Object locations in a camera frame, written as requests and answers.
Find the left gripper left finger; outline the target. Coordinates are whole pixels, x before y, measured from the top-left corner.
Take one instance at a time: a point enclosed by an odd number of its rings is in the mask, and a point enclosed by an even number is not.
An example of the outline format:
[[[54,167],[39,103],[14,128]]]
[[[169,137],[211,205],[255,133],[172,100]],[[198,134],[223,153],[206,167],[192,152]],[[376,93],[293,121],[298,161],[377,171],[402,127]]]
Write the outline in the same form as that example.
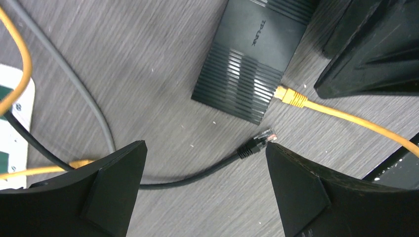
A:
[[[1,236],[126,236],[146,156],[146,143],[135,141],[29,188],[2,190]]]

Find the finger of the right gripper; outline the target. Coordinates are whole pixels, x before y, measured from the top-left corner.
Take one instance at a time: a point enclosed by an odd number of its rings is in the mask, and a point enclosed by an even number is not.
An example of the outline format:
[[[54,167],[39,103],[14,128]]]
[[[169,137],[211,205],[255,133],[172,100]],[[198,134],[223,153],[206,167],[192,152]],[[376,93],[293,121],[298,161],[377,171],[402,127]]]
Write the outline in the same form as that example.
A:
[[[345,49],[329,59],[314,84],[319,97],[418,96],[419,3],[381,1]]]
[[[376,12],[380,0],[351,0],[327,40],[323,55],[332,59],[341,53]]]

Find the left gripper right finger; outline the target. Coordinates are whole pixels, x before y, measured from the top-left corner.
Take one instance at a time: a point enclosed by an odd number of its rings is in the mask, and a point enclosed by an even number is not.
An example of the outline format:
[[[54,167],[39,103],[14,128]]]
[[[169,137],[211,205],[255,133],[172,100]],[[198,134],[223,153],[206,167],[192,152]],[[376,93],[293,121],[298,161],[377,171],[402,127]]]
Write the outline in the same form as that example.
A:
[[[265,153],[286,236],[418,236],[418,190],[357,179],[277,143]]]

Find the black network switch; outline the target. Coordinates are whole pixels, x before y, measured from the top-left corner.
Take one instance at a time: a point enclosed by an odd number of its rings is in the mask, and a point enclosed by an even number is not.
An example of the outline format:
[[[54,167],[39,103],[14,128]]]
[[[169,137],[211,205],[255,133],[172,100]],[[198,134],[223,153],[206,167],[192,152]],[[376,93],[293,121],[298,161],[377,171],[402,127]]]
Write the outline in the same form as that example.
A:
[[[318,5],[229,0],[191,98],[260,124]]]

